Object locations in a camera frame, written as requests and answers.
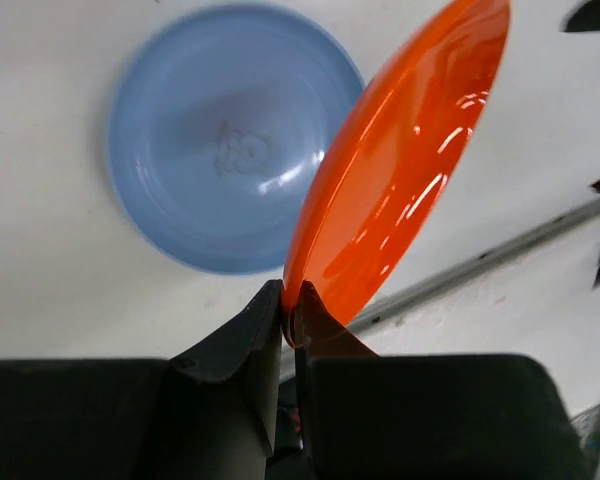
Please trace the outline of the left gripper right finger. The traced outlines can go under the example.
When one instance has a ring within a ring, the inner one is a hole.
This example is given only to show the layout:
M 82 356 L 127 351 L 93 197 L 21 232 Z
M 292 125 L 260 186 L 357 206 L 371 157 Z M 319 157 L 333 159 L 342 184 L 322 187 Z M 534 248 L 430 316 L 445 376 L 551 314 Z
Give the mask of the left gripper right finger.
M 314 285 L 302 283 L 291 321 L 296 392 L 305 455 L 316 479 L 356 475 L 357 421 L 366 398 L 359 381 L 377 355 L 327 310 Z

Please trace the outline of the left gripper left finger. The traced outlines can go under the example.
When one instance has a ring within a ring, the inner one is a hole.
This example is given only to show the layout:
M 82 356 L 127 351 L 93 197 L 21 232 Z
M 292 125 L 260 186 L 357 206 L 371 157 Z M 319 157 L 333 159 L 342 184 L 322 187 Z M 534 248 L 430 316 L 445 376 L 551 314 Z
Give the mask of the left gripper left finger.
M 262 479 L 275 443 L 281 283 L 173 358 L 157 408 L 160 479 Z

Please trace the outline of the red-orange plate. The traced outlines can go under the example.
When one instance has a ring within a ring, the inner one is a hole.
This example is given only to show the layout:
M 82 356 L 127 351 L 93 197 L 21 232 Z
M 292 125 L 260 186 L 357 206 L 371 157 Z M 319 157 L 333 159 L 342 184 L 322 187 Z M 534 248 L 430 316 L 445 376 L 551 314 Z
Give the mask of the red-orange plate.
M 304 282 L 347 324 L 387 280 L 474 133 L 509 25 L 506 1 L 450 2 L 375 74 L 304 201 L 284 267 L 287 326 Z

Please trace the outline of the blue plate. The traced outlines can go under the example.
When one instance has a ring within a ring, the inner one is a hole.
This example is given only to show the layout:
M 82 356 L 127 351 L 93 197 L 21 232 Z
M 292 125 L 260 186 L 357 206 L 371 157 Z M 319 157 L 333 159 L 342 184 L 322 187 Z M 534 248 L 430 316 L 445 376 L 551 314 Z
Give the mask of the blue plate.
M 121 78 L 106 130 L 114 191 L 145 240 L 182 264 L 275 269 L 363 88 L 346 50 L 305 16 L 257 3 L 198 10 Z

